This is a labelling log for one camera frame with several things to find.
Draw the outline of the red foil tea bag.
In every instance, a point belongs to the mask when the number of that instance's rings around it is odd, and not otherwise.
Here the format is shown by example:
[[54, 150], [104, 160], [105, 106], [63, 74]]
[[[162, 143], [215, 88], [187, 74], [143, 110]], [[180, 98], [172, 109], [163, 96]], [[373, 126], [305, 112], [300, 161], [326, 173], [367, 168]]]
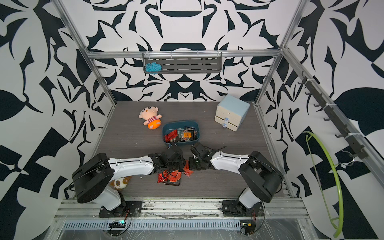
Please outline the red foil tea bag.
[[158, 173], [158, 181], [157, 183], [163, 183], [168, 181], [168, 172], [163, 171], [162, 173]]

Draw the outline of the red label tea bag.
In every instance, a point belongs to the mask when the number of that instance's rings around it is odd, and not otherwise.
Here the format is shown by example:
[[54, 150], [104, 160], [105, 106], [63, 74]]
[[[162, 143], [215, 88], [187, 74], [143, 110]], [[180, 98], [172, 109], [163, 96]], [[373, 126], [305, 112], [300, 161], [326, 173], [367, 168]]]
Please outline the red label tea bag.
[[183, 168], [183, 173], [187, 176], [190, 177], [194, 171], [190, 169], [189, 161], [186, 161], [186, 164]]
[[166, 185], [168, 186], [179, 186], [181, 184], [182, 173], [179, 171], [174, 171], [167, 174]]

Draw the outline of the orange label tea bag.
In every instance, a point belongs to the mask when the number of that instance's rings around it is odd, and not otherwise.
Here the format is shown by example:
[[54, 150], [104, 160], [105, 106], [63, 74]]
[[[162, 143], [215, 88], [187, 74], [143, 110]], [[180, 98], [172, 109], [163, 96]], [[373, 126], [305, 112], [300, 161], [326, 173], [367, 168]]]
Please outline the orange label tea bag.
[[182, 130], [182, 140], [184, 142], [194, 141], [197, 139], [197, 133], [198, 131], [196, 129], [185, 127]]

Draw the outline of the small red tea bag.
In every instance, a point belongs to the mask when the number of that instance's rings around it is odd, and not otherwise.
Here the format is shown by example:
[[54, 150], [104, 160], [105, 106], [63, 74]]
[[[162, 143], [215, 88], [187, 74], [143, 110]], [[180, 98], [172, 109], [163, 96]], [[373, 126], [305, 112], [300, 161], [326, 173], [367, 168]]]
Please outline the small red tea bag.
[[169, 134], [165, 135], [164, 139], [166, 143], [176, 143], [178, 141], [178, 130], [172, 130]]

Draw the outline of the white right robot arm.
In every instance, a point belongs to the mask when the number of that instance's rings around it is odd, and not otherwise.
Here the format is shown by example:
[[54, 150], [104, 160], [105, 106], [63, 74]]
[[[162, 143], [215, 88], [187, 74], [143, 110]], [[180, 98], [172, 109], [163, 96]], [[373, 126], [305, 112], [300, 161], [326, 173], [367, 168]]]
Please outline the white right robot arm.
[[260, 152], [234, 155], [201, 143], [192, 145], [191, 152], [193, 157], [189, 159], [189, 167], [193, 171], [223, 170], [242, 176], [248, 187], [238, 201], [247, 209], [259, 202], [270, 203], [283, 183], [283, 174]]

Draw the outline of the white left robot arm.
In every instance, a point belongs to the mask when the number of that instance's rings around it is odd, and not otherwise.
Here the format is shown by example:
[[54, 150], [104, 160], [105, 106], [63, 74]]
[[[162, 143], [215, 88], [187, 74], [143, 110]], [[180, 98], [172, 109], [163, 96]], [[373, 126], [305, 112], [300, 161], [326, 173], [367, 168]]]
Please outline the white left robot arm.
[[94, 202], [107, 211], [114, 211], [126, 206], [118, 190], [110, 182], [123, 177], [152, 175], [164, 171], [180, 173], [186, 165], [183, 151], [171, 146], [162, 153], [149, 154], [139, 158], [109, 158], [105, 153], [92, 157], [72, 174], [77, 202], [86, 204]]

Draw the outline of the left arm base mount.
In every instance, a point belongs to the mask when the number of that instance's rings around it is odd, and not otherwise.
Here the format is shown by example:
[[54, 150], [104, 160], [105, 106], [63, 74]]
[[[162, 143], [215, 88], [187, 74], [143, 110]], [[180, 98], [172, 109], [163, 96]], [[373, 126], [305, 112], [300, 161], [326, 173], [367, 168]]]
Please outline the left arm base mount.
[[142, 211], [142, 201], [125, 201], [124, 204], [121, 204], [116, 209], [108, 211], [104, 206], [102, 206], [99, 212], [99, 218], [123, 218], [136, 217]]

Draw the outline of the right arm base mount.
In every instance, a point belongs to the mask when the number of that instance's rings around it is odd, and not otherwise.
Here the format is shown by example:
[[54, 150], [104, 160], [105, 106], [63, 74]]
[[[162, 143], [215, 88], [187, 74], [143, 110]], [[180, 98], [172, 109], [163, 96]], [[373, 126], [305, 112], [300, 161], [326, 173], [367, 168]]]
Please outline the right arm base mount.
[[222, 212], [225, 217], [259, 217], [265, 215], [261, 202], [248, 209], [238, 200], [222, 201]]

